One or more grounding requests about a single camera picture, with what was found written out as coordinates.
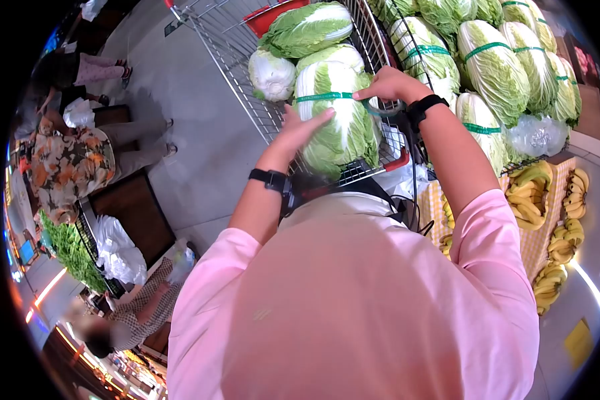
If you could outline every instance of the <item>khaki pants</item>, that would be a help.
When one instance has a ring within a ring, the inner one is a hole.
[[[118,151],[121,146],[144,136],[161,136],[167,130],[167,123],[162,119],[103,125],[99,126],[98,129],[106,133],[116,159],[116,171],[108,184],[128,177],[147,165],[156,164],[169,151],[165,143],[159,143],[151,148],[136,152]]]

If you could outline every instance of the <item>yellow checkered tablecloth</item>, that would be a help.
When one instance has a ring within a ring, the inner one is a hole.
[[[570,158],[558,165],[551,165],[551,168],[553,181],[547,194],[548,212],[544,225],[535,231],[520,229],[520,253],[529,281],[536,277],[543,268],[544,261],[547,260],[546,249],[549,246],[553,229],[560,220],[562,199],[566,196],[567,178],[569,171],[575,168],[575,158]],[[498,181],[503,191],[509,187],[509,176],[503,176]],[[447,217],[442,210],[442,204],[442,188],[437,180],[431,182],[427,189],[418,195],[420,228],[432,220],[435,221],[427,237],[436,246],[442,245],[440,241],[442,237],[452,233],[447,226]]]

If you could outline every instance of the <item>black wristband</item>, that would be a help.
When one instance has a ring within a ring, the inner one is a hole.
[[[449,103],[438,95],[428,95],[408,105],[406,113],[413,132],[420,132],[418,125],[427,117],[425,111],[436,104],[444,104],[449,107]]]
[[[285,195],[290,190],[290,181],[288,177],[278,171],[263,171],[257,168],[251,170],[249,179],[261,180],[264,182],[265,189],[275,190],[280,192],[281,195]]]

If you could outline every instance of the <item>hand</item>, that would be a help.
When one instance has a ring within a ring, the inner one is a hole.
[[[382,102],[400,99],[410,104],[432,94],[431,89],[416,78],[385,65],[374,76],[371,85],[353,93],[353,98],[378,97]]]
[[[309,142],[316,129],[327,123],[334,115],[334,109],[327,108],[310,120],[302,121],[296,110],[285,104],[282,130],[260,156],[256,168],[286,173],[296,152]]]
[[[156,290],[157,293],[160,294],[165,294],[169,291],[169,288],[171,287],[171,284],[168,283],[167,281],[163,282],[160,284],[160,286],[158,286],[158,289]]]

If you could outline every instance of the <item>wristwatch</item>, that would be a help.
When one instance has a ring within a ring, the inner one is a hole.
[[[405,112],[407,113],[411,129],[414,133],[420,132],[418,125],[427,117],[425,111],[436,104],[444,104],[449,107],[449,103],[438,95],[428,95],[407,106]]]
[[[251,170],[249,179],[261,180],[264,182],[265,189],[275,190],[280,192],[282,197],[287,196],[291,192],[291,181],[288,176],[278,171],[263,171],[259,169]]]

